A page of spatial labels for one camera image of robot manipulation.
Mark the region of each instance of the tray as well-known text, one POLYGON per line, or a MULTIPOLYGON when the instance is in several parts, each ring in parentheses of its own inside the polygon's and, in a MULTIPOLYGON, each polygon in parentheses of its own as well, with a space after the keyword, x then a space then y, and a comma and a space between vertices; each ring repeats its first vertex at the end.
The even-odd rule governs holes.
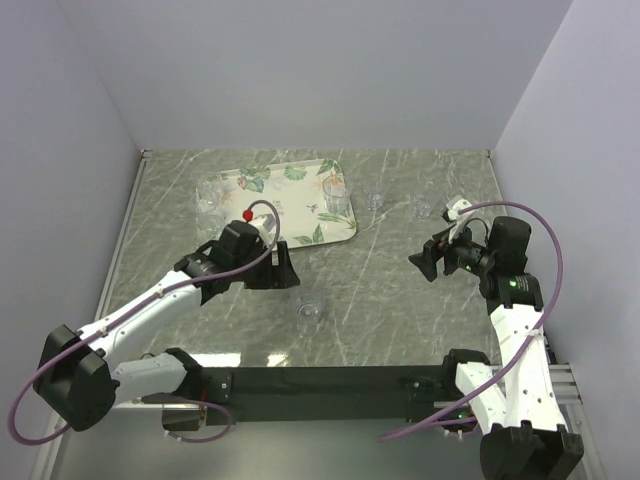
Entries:
MULTIPOLYGON (((282 224, 280 236, 290 249, 348 240, 357 230, 351 202, 344 214, 329 213, 322 191, 324 179, 341 172, 340 164, 331 159, 220 172, 225 221, 241 219, 251 202, 264 199, 278 210, 282 224)), ((256 214, 265 210, 260 207, 256 214)))

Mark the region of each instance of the black cable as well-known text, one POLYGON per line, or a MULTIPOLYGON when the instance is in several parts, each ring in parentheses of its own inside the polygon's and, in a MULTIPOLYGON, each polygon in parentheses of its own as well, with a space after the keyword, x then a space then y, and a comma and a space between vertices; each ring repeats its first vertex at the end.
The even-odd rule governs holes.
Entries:
POLYGON ((475 217, 469 220, 467 222, 467 225, 469 225, 474 220, 478 220, 479 222, 482 222, 482 225, 484 225, 484 244, 487 245, 489 243, 489 225, 487 225, 487 222, 485 222, 484 220, 478 217, 475 217))

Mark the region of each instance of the black metal base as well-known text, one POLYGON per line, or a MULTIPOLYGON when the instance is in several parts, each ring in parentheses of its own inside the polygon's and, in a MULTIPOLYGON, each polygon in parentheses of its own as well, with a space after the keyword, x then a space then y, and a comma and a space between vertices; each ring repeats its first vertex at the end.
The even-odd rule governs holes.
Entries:
MULTIPOLYGON (((229 407, 239 422, 404 418, 417 422, 433 414, 435 402, 454 401, 460 392, 443 387, 441 366, 410 367, 237 367, 203 368, 190 397, 229 407)), ((166 395, 144 397, 165 403, 166 395)), ((460 409, 447 418, 470 415, 460 409)), ((193 412, 167 415, 168 430, 195 427, 193 412)), ((207 425, 226 423, 213 410, 207 425)))

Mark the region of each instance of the leaf pattern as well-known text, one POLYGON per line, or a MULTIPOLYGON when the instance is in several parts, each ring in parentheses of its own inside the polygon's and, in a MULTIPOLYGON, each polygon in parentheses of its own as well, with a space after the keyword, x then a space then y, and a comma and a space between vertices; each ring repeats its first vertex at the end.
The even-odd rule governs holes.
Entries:
POLYGON ((255 171, 254 175, 262 180, 268 180, 271 176, 271 169, 267 166, 256 167, 255 171))
POLYGON ((313 243, 324 243, 324 235, 322 235, 322 229, 320 224, 313 231, 313 243))
POLYGON ((284 169, 284 176, 289 180, 302 180, 307 176, 307 169, 305 167, 292 167, 291 165, 287 165, 284 169))
POLYGON ((313 240, 307 236, 293 238, 298 240, 298 242, 300 242, 300 245, 313 245, 313 240))
POLYGON ((318 173, 316 173, 316 175, 320 175, 321 173, 328 172, 333 168, 333 164, 334 164, 334 161, 331 160, 330 158, 325 159, 325 161, 322 162, 322 165, 320 165, 320 168, 318 169, 318 173))
POLYGON ((318 173, 316 175, 321 175, 323 173, 327 173, 334 170, 335 173, 342 173, 342 165, 340 165, 336 160, 332 160, 331 158, 327 158, 322 162, 320 168, 318 169, 318 173))
POLYGON ((264 190, 264 182, 261 178, 254 178, 253 180, 247 181, 247 190, 251 190, 252 192, 262 193, 264 190))
POLYGON ((347 212, 347 215, 339 215, 337 213, 319 213, 318 220, 321 222, 344 222, 347 224, 349 230, 355 230, 358 225, 356 219, 351 216, 351 212, 347 212))
POLYGON ((319 213, 318 220, 321 222, 342 222, 342 218, 337 213, 319 213))

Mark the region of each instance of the clear plastic cup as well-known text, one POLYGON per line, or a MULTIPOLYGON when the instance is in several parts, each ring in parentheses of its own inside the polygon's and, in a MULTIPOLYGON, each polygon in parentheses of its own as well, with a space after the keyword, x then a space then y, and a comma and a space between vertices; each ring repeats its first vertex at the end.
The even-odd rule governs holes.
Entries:
POLYGON ((345 213, 349 208, 349 199, 353 183, 341 173, 331 174, 322 182, 324 203, 329 213, 345 213))
POLYGON ((368 210, 377 210, 384 204, 390 184, 380 178, 365 178, 361 182, 362 201, 368 210))
POLYGON ((414 217, 429 217, 434 212, 437 204, 433 185, 426 182, 419 182, 411 190, 409 200, 411 213, 414 217))
POLYGON ((313 334, 317 331, 325 311, 325 299, 317 292, 296 289, 293 292, 291 308, 296 318, 296 327, 301 335, 313 334))
POLYGON ((226 225, 222 210, 201 200, 196 205, 196 229, 198 243, 203 244, 209 240, 217 240, 226 225))

